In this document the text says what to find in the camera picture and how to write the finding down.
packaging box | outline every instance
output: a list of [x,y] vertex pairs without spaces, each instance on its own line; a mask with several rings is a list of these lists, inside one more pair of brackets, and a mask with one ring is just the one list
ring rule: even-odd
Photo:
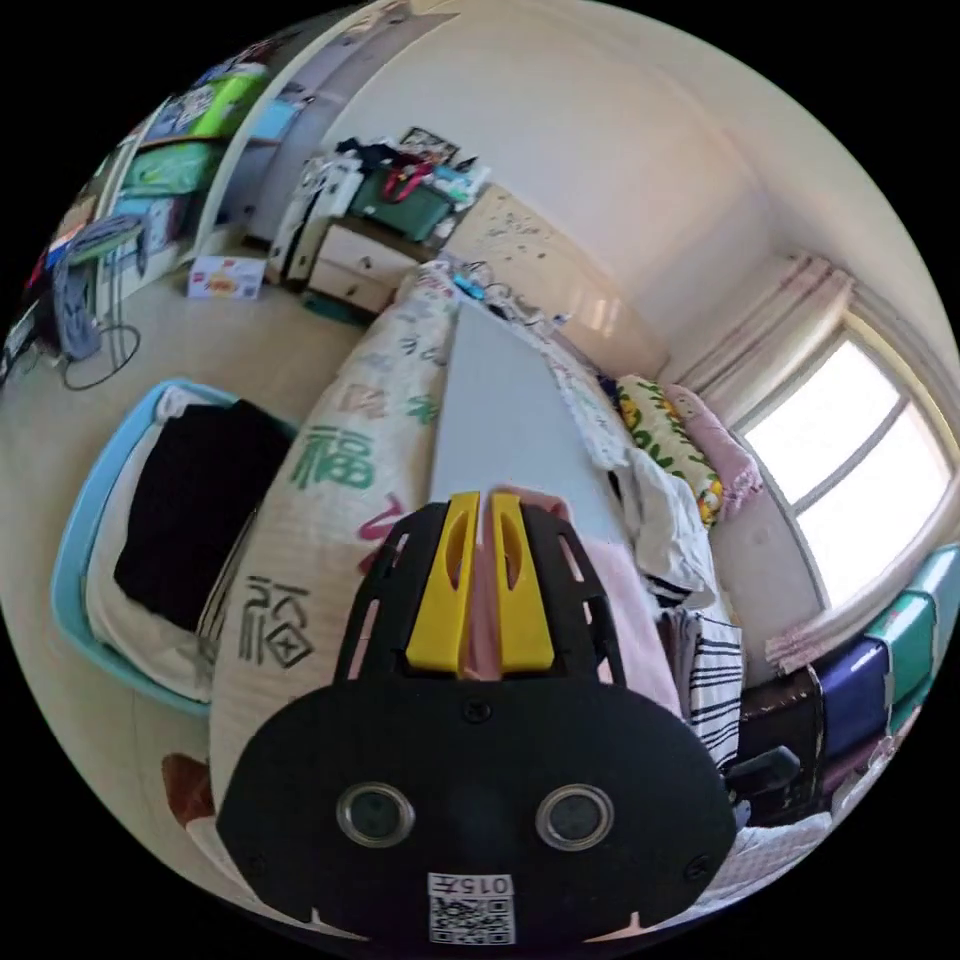
[[266,265],[255,257],[197,257],[190,267],[187,296],[256,300]]

screw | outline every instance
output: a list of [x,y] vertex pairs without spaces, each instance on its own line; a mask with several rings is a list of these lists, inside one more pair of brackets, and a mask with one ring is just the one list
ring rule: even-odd
[[699,857],[694,857],[683,870],[683,879],[687,883],[694,883],[699,880],[710,869],[710,857],[703,853]]
[[492,713],[490,704],[483,700],[471,699],[463,705],[463,719],[467,723],[485,723]]

window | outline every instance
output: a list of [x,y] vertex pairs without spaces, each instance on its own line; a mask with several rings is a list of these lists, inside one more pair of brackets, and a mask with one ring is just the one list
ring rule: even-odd
[[847,331],[736,432],[772,480],[825,606],[907,548],[954,469],[906,385]]

picture frame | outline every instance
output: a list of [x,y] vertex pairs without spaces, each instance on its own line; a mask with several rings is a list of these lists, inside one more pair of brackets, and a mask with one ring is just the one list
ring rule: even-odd
[[460,152],[456,144],[424,130],[423,127],[411,127],[403,135],[399,146],[405,153],[416,154],[437,167],[449,164]]

yellow floral pillow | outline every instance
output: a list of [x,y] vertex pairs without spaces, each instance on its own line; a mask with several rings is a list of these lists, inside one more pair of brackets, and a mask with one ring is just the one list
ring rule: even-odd
[[683,420],[663,395],[660,384],[642,377],[621,377],[617,401],[633,442],[653,461],[690,484],[705,527],[716,522],[723,503],[723,485],[713,466],[693,445]]

